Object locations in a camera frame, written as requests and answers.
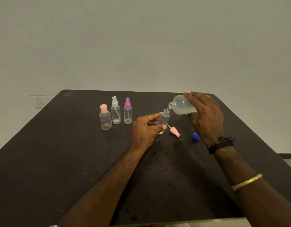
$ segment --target transparent bottle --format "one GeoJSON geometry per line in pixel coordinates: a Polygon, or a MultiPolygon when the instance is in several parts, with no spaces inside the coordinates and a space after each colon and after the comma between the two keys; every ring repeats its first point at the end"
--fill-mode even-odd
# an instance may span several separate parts
{"type": "Polygon", "coordinates": [[[169,113],[170,113],[170,111],[168,109],[164,109],[158,118],[158,123],[156,124],[156,126],[161,125],[161,124],[166,125],[169,121],[169,118],[170,118],[169,113]]]}
{"type": "Polygon", "coordinates": [[[100,123],[101,123],[101,128],[104,130],[109,130],[112,127],[112,119],[111,119],[111,114],[108,112],[108,106],[106,104],[100,105],[100,123]]]}
{"type": "Polygon", "coordinates": [[[194,108],[184,95],[175,96],[173,101],[169,103],[169,108],[173,109],[178,115],[197,112],[196,108],[194,108]]]}
{"type": "Polygon", "coordinates": [[[116,96],[112,97],[112,107],[111,107],[111,114],[112,114],[112,122],[113,124],[118,124],[121,122],[120,117],[120,107],[118,106],[118,101],[116,96]]]}
{"type": "Polygon", "coordinates": [[[125,106],[123,107],[123,120],[126,124],[130,124],[132,122],[132,107],[130,98],[125,98],[125,106]]]}

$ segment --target wall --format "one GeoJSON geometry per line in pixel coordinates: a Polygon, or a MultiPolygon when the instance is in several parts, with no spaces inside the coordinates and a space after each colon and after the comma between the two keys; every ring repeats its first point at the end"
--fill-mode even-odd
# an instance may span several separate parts
{"type": "Polygon", "coordinates": [[[0,148],[62,89],[214,93],[291,153],[291,0],[0,0],[0,148]]]}

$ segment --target gold bangle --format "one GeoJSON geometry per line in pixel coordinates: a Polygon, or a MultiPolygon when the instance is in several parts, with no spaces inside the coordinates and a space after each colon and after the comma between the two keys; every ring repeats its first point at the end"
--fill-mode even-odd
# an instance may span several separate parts
{"type": "Polygon", "coordinates": [[[240,189],[241,187],[244,187],[247,184],[250,184],[250,183],[256,181],[257,179],[260,179],[261,177],[262,177],[262,174],[258,174],[255,177],[253,177],[253,178],[251,178],[249,180],[246,180],[245,182],[239,183],[239,184],[237,184],[235,186],[231,186],[232,187],[232,190],[233,191],[236,191],[236,190],[240,189]]]}

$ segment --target black baseboard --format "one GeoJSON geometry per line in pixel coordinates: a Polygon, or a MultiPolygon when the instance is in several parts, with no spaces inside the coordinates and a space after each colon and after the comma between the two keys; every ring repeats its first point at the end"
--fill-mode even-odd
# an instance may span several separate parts
{"type": "Polygon", "coordinates": [[[291,154],[278,154],[283,159],[291,159],[291,154]]]}

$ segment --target person's right arm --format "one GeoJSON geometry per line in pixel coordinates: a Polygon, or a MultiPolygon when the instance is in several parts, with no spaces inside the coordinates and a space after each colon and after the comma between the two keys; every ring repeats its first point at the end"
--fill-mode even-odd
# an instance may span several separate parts
{"type": "MultiPolygon", "coordinates": [[[[199,92],[184,94],[199,114],[198,117],[188,114],[196,133],[207,146],[216,143],[224,136],[223,115],[218,104],[199,92]]],[[[214,156],[231,186],[258,174],[232,146],[216,150],[214,156]]],[[[234,194],[251,226],[291,226],[291,204],[263,178],[241,187],[234,194]]]]}

